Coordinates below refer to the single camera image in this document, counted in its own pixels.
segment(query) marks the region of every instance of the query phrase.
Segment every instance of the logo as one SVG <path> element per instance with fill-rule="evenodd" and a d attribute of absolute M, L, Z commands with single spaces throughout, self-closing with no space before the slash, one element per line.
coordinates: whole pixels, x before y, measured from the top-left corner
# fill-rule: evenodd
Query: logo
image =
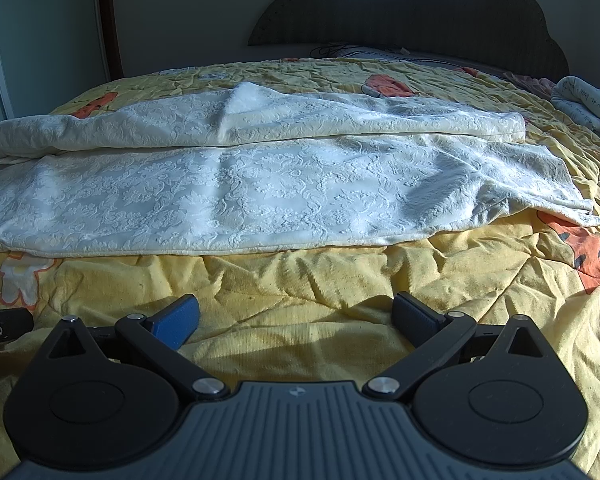
<path fill-rule="evenodd" d="M 289 389 L 289 393 L 294 397 L 302 397 L 306 393 L 306 390 L 302 386 L 294 386 Z"/>

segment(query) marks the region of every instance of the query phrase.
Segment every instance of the brown wooden trim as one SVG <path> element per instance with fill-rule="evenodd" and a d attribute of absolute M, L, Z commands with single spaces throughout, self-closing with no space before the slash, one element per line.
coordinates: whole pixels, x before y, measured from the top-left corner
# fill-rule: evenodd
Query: brown wooden trim
<path fill-rule="evenodd" d="M 100 24 L 102 26 L 102 42 L 107 55 L 109 76 L 112 80 L 121 79 L 125 75 L 122 70 L 118 33 L 116 31 L 116 15 L 113 0 L 98 0 L 100 6 Z"/>

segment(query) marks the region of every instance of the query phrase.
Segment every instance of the headboard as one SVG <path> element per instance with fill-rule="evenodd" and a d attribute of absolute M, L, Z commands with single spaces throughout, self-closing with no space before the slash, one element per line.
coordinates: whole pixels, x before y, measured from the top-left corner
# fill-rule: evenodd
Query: headboard
<path fill-rule="evenodd" d="M 569 65 L 535 0 L 275 0 L 249 45 L 392 44 L 558 81 Z"/>

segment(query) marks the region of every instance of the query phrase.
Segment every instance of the yellow sheet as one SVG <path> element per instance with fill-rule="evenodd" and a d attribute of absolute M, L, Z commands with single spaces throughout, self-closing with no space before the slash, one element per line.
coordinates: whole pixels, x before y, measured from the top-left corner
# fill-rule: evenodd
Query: yellow sheet
<path fill-rule="evenodd" d="M 600 215 L 600 140 L 549 102 L 481 73 L 372 60 L 235 63 L 112 82 L 54 113 L 75 112 L 108 92 L 117 95 L 93 113 L 241 81 L 281 92 L 360 92 L 376 74 L 424 96 L 519 111 L 530 121 L 527 142 L 560 156 Z M 532 316 L 587 401 L 589 424 L 574 461 L 600 480 L 600 228 L 583 230 L 526 210 L 470 232 L 390 247 L 49 262 L 20 257 L 0 253 L 0 301 L 11 303 L 13 283 L 21 283 L 14 306 L 33 302 L 36 325 L 0 352 L 0 476 L 17 462 L 2 426 L 4 400 L 64 314 L 107 325 L 190 292 L 200 300 L 202 320 L 181 352 L 229 385 L 348 378 L 362 384 L 411 348 L 389 319 L 392 297 L 408 290 L 440 312 L 459 309 L 484 323 Z M 5 269 L 11 285 L 3 283 Z"/>

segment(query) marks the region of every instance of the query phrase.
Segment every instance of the silver bolt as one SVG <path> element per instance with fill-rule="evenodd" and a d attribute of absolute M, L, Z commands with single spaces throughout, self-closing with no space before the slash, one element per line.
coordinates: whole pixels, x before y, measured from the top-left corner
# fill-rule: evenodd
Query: silver bolt
<path fill-rule="evenodd" d="M 217 395 L 224 389 L 224 383 L 220 379 L 205 377 L 194 381 L 192 388 L 199 394 Z"/>
<path fill-rule="evenodd" d="M 374 377 L 366 385 L 378 394 L 394 394 L 400 388 L 400 383 L 392 377 Z"/>

